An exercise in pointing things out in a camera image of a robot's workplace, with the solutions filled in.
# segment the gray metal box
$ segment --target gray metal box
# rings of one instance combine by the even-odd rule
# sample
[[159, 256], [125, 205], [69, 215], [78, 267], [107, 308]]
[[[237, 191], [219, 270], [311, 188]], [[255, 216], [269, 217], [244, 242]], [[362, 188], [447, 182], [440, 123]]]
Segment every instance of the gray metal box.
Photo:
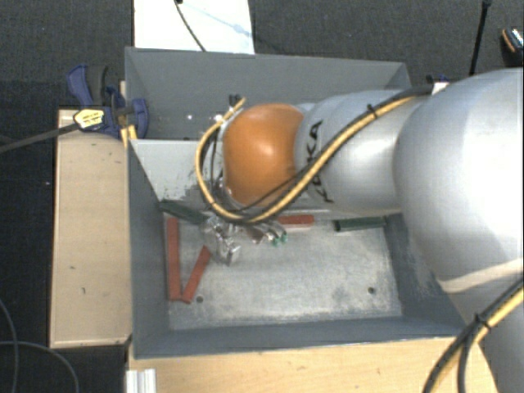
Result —
[[[211, 262], [190, 305], [167, 300], [163, 198], [202, 207], [192, 172], [199, 133], [230, 93], [250, 104], [316, 102], [407, 88], [403, 64], [293, 56], [126, 50], [127, 97], [145, 97], [147, 140], [129, 148], [135, 356], [218, 354], [454, 335], [460, 317], [409, 244], [400, 215], [386, 227], [336, 233], [306, 198], [314, 227], [278, 248], [242, 242], [241, 258]], [[181, 224], [182, 280], [203, 244]]]

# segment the gray panel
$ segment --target gray panel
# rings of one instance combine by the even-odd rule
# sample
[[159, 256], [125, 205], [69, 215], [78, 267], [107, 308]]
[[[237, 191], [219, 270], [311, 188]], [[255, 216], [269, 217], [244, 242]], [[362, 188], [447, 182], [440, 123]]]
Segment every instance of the gray panel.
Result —
[[126, 48], [126, 94], [145, 97], [148, 138], [197, 138], [210, 118], [228, 107], [228, 95], [298, 104], [368, 89], [391, 81], [409, 86], [404, 64], [302, 56], [221, 54]]
[[129, 148], [129, 228], [133, 339], [140, 354], [147, 339], [169, 330], [166, 309], [163, 214], [134, 149]]
[[410, 318], [373, 318], [256, 327], [174, 331], [159, 338], [139, 359], [338, 346], [363, 342], [448, 337], [456, 329]]
[[403, 315], [461, 328], [463, 320], [440, 288], [413, 241], [409, 240], [402, 215], [386, 217], [384, 233], [402, 299]]

